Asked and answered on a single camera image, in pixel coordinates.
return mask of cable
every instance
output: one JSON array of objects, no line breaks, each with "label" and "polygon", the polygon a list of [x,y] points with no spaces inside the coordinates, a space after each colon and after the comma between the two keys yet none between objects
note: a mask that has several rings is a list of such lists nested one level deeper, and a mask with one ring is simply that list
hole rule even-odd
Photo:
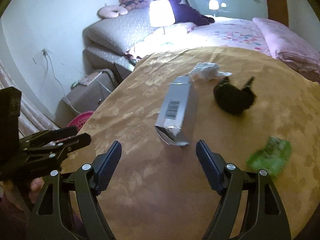
[{"label": "cable", "polygon": [[[89,77],[89,75],[87,75],[87,74],[84,74],[84,73],[82,73],[82,72],[80,72],[80,71],[78,71],[80,74],[82,74],[82,75],[85,75],[86,77]],[[111,76],[110,76],[110,74],[108,73],[108,72],[105,72],[108,76],[109,76],[109,78],[110,78],[110,80],[111,80],[111,83],[114,85],[114,87],[116,87],[115,86],[115,84],[113,83],[113,80],[112,80],[112,78],[111,78]],[[97,80],[97,79],[94,79],[94,81],[96,81],[96,82],[98,82],[105,90],[107,90],[110,94],[112,93],[112,91],[110,91],[106,86],[104,86],[99,80]]]},{"label": "cable", "polygon": [[66,93],[65,93],[65,91],[64,91],[64,88],[63,88],[62,83],[59,81],[59,79],[57,79],[56,74],[55,74],[55,72],[54,72],[52,60],[51,60],[51,58],[50,58],[50,56],[49,56],[49,54],[48,54],[48,51],[47,51],[46,49],[43,50],[43,54],[44,54],[44,57],[45,57],[45,58],[46,58],[46,57],[49,58],[54,79],[60,84],[60,86],[61,86],[61,88],[62,88],[62,91],[63,91],[63,94],[64,94],[66,100],[68,101],[70,107],[71,107],[77,114],[81,114],[79,111],[77,111],[77,110],[72,106],[71,102],[69,101],[69,99],[68,99],[68,97],[67,97],[67,95],[66,95]]}]

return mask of barcode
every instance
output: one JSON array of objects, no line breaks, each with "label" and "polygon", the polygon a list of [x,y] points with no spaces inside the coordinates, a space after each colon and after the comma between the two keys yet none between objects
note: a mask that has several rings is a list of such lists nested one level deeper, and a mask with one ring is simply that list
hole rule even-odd
[{"label": "barcode", "polygon": [[180,101],[170,100],[167,111],[165,112],[165,118],[176,120]]}]

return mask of pink basket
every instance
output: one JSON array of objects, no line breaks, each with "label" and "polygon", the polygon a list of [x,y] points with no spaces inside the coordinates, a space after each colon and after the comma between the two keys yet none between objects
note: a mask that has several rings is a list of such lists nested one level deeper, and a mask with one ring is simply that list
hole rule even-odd
[{"label": "pink basket", "polygon": [[68,125],[69,126],[76,126],[77,131],[79,132],[80,129],[84,126],[85,122],[90,118],[90,116],[93,114],[93,111],[84,112],[80,115],[78,115],[75,119],[73,119]]}]

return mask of wooden headboard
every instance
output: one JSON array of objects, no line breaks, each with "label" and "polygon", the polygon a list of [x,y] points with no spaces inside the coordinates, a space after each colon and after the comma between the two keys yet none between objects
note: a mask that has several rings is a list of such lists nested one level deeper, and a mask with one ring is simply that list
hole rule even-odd
[{"label": "wooden headboard", "polygon": [[268,18],[289,26],[287,0],[267,0]]}]

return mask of white wall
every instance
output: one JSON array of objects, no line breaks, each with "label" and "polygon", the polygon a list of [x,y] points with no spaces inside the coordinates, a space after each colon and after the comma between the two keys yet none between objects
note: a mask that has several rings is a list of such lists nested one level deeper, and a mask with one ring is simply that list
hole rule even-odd
[{"label": "white wall", "polygon": [[60,109],[64,95],[50,64],[47,71],[41,51],[52,52],[56,76],[68,93],[73,82],[92,71],[82,55],[82,31],[99,20],[97,11],[105,3],[118,4],[118,0],[12,0],[1,18],[15,65],[54,116],[64,114]]},{"label": "white wall", "polygon": [[287,0],[289,28],[320,52],[320,21],[307,0]]},{"label": "white wall", "polygon": [[4,32],[2,29],[2,24],[0,22],[0,59],[6,68],[7,73],[14,80],[15,83],[19,84],[19,89],[28,97],[28,99],[36,105],[36,107],[44,113],[49,118],[54,118],[54,116],[48,111],[48,109],[39,101],[36,95],[33,93],[31,88],[26,83],[25,79],[21,75],[19,69],[17,68],[9,48],[7,46]]}]

